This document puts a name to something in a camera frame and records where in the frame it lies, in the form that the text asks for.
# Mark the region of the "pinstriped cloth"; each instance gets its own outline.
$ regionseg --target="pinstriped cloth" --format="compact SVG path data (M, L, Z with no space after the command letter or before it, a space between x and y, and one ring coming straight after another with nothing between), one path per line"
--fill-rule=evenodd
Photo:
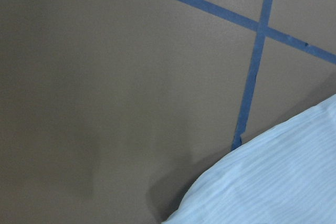
M336 95L204 172L165 224L336 223Z

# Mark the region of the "white fabric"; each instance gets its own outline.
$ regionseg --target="white fabric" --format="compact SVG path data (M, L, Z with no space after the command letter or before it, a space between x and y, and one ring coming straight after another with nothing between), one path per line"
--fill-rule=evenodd
M336 95L203 173L165 224L336 223Z

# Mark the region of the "white striped fabric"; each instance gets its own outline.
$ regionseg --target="white striped fabric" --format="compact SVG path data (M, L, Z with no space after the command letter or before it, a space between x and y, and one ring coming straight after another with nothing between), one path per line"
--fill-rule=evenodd
M165 224L336 223L336 95L203 173Z

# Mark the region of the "light blue fabric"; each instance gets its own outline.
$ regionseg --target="light blue fabric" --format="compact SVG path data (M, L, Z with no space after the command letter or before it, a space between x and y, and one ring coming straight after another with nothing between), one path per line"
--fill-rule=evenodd
M336 95L203 173L165 224L336 223Z

